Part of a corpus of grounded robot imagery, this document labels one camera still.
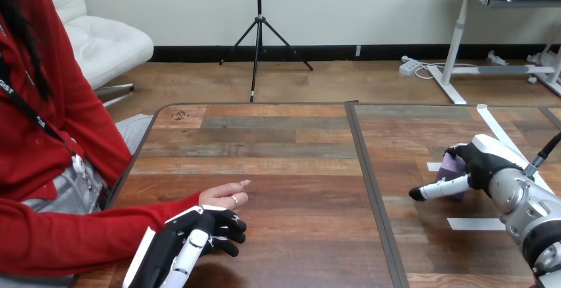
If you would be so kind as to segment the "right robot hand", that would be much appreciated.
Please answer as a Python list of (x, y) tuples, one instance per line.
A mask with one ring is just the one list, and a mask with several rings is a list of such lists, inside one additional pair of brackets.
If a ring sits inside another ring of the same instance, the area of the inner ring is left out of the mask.
[(514, 159), (513, 150), (505, 144), (486, 134), (477, 134), (471, 142), (456, 144), (444, 151), (441, 167), (450, 171), (448, 176), (410, 189), (409, 196), (415, 201), (426, 201), (453, 196), (469, 189), (483, 190), (489, 194), (490, 181), (501, 170), (523, 172)]

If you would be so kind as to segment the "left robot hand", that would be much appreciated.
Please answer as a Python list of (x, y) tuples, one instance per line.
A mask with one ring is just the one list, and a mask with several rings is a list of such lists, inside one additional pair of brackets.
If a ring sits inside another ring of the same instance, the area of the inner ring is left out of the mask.
[(233, 211), (193, 206), (170, 218), (163, 230), (147, 228), (123, 279), (123, 287), (183, 287), (199, 257), (215, 248), (232, 257), (245, 242), (247, 225)]

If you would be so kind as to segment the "person's hand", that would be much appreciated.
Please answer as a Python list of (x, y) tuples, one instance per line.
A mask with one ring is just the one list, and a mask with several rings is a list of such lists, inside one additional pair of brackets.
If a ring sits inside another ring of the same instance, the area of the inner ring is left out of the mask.
[(236, 210), (249, 200), (245, 187), (251, 183), (246, 179), (237, 183), (227, 183), (203, 191), (199, 197), (199, 205), (211, 205), (229, 210)]

